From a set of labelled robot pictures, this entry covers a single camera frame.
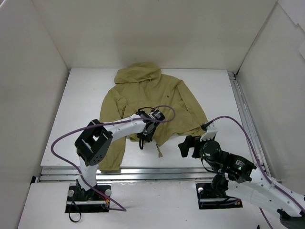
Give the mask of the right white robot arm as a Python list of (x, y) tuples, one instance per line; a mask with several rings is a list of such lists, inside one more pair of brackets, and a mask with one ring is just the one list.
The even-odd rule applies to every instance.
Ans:
[(223, 151), (214, 139), (202, 140), (199, 136), (187, 136), (178, 145), (182, 157), (187, 157), (190, 148), (193, 158), (199, 158), (214, 173), (212, 193), (221, 197), (234, 194), (270, 213), (279, 216), (283, 226), (289, 229), (305, 227), (305, 197), (296, 193), (273, 177), (269, 177), (253, 162), (242, 156)]

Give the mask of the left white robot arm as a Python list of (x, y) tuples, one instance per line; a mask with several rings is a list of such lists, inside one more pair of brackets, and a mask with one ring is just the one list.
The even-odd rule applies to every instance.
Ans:
[(145, 142), (153, 140), (159, 122), (164, 120), (165, 116), (158, 109), (152, 109), (148, 114), (139, 109), (130, 117), (119, 120), (119, 124), (107, 123), (106, 126), (97, 127), (100, 122), (92, 120), (88, 126), (94, 128), (84, 130), (75, 141), (81, 175), (85, 179), (77, 178), (78, 195), (84, 200), (94, 197), (98, 164), (110, 155), (112, 142), (136, 134), (139, 138), (139, 148), (142, 150)]

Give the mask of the olive green hooded jacket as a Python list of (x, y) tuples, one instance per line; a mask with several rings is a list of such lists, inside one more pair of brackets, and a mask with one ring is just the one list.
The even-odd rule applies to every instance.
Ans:
[(154, 63), (135, 63), (120, 69), (115, 86), (106, 94), (100, 111), (100, 122), (115, 122), (127, 118), (140, 108), (149, 112), (157, 107), (166, 119), (153, 135), (157, 146), (162, 146), (174, 135), (203, 135), (201, 125), (207, 122), (200, 104), (184, 81), (163, 74)]

